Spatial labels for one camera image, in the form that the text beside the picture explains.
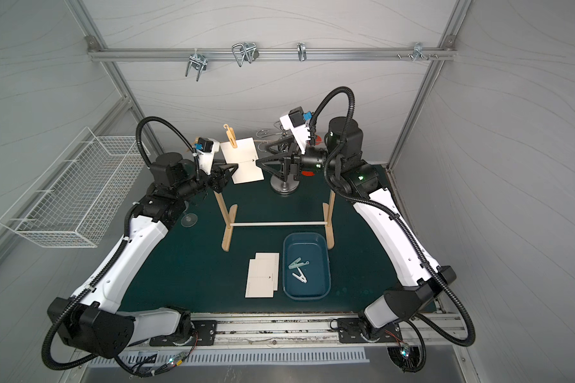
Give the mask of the white postcard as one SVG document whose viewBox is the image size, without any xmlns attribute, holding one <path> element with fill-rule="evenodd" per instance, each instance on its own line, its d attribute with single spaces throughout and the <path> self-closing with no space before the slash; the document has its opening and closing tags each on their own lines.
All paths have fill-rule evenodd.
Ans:
<svg viewBox="0 0 575 383">
<path fill-rule="evenodd" d="M 232 175 L 234 184 L 246 184 L 264 179 L 263 170 L 257 166 L 257 147 L 252 137 L 236 140 L 236 148 L 230 142 L 220 144 L 220 150 L 227 164 L 237 164 Z"/>
<path fill-rule="evenodd" d="M 271 276 L 272 276 L 273 290 L 278 291 L 280 254 L 279 253 L 258 252 L 258 253 L 256 253 L 256 259 L 261 259 L 261 260 L 264 260 L 267 262 L 268 270 L 271 272 Z"/>
<path fill-rule="evenodd" d="M 272 298 L 274 296 L 271 272 L 261 259 L 249 261 L 245 298 Z"/>
</svg>

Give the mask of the wooden clothespin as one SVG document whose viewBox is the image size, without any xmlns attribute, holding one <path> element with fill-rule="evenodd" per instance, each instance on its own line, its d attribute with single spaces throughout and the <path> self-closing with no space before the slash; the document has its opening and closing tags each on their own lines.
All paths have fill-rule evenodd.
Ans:
<svg viewBox="0 0 575 383">
<path fill-rule="evenodd" d="M 228 124 L 224 124 L 223 127 L 226 131 L 226 136 L 228 137 L 228 142 L 230 143 L 230 145 L 233 148 L 238 148 L 238 143 L 236 142 L 236 134 L 234 129 Z"/>
</svg>

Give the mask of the mint green clothespin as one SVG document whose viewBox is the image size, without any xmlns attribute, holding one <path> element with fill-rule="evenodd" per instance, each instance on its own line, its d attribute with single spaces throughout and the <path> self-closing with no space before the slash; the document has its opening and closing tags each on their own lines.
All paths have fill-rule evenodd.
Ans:
<svg viewBox="0 0 575 383">
<path fill-rule="evenodd" d="M 301 258 L 297 258 L 295 259 L 292 263 L 290 263 L 288 265 L 288 269 L 289 270 L 295 270 L 304 266 L 308 266 L 309 262 L 308 261 L 302 261 Z"/>
</svg>

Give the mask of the white clothespin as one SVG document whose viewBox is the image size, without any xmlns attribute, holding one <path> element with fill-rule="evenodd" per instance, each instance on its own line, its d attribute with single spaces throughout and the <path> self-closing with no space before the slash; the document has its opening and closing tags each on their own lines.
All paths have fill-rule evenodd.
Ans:
<svg viewBox="0 0 575 383">
<path fill-rule="evenodd" d="M 295 269 L 295 273 L 293 273 L 292 276 L 294 278 L 298 279 L 302 283 L 308 282 L 307 277 L 305 276 L 305 274 L 303 273 L 303 271 L 301 270 L 300 267 Z"/>
</svg>

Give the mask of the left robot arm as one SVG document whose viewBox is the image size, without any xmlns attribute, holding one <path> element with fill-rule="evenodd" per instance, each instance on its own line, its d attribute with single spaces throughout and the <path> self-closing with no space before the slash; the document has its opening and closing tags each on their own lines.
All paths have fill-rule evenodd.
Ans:
<svg viewBox="0 0 575 383">
<path fill-rule="evenodd" d="M 142 142 L 142 131 L 150 122 L 174 132 L 193 158 L 186 160 L 180 153 L 171 152 L 150 160 Z M 145 196 L 129 208 L 121 238 L 97 270 L 69 298 L 56 298 L 48 307 L 51 326 L 42 343 L 41 359 L 51 370 L 70 370 L 103 357 L 115 360 L 131 375 L 153 377 L 180 365 L 189 353 L 182 352 L 156 370 L 143 373 L 140 365 L 125 364 L 121 352 L 154 338 L 178 344 L 197 340 L 186 309 L 169 306 L 122 312 L 121 302 L 136 274 L 189 202 L 209 190 L 222 192 L 238 166 L 215 165 L 214 156 L 220 150 L 217 140 L 198 137 L 190 142 L 158 116 L 145 117 L 137 124 L 135 144 L 153 183 Z"/>
</svg>

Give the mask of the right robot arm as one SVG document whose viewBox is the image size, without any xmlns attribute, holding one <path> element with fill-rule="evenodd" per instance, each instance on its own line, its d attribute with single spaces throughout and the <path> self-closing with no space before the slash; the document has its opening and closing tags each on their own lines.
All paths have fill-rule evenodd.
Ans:
<svg viewBox="0 0 575 383">
<path fill-rule="evenodd" d="M 390 353 L 392 362 L 404 373 L 417 373 L 426 364 L 427 352 L 416 319 L 461 347 L 474 344 L 474 322 L 450 288 L 456 279 L 452 267 L 440 265 L 426 251 L 400 214 L 391 190 L 380 184 L 378 172 L 362 158 L 364 133 L 354 118 L 355 109 L 353 91 L 340 86 L 314 112 L 290 110 L 280 117 L 286 137 L 267 143 L 264 149 L 270 155 L 258 160 L 257 166 L 281 183 L 298 182 L 303 171 L 321 171 L 334 195 L 348 201 L 372 229 L 399 283 L 366 306 L 356 320 L 336 319 L 330 328 L 339 333 L 341 342 L 348 335 L 369 343 L 391 336 L 397 344 Z M 458 310 L 465 337 L 450 334 L 423 314 L 441 294 Z"/>
</svg>

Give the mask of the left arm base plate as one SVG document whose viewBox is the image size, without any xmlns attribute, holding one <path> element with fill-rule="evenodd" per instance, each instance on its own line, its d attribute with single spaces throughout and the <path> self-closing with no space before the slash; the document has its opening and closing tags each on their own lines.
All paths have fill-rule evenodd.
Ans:
<svg viewBox="0 0 575 383">
<path fill-rule="evenodd" d="M 174 334 L 151 338 L 150 346 L 212 346 L 217 334 L 217 321 L 188 320 L 180 324 Z"/>
</svg>

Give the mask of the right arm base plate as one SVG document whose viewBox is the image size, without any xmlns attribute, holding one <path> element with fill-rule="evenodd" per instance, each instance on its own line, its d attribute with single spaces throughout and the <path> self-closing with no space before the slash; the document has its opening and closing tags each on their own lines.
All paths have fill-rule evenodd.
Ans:
<svg viewBox="0 0 575 383">
<path fill-rule="evenodd" d="M 399 327 L 391 323 L 383 328 L 375 328 L 361 318 L 338 318 L 330 322 L 330 330 L 335 331 L 342 344 L 382 344 L 398 345 L 402 341 Z"/>
</svg>

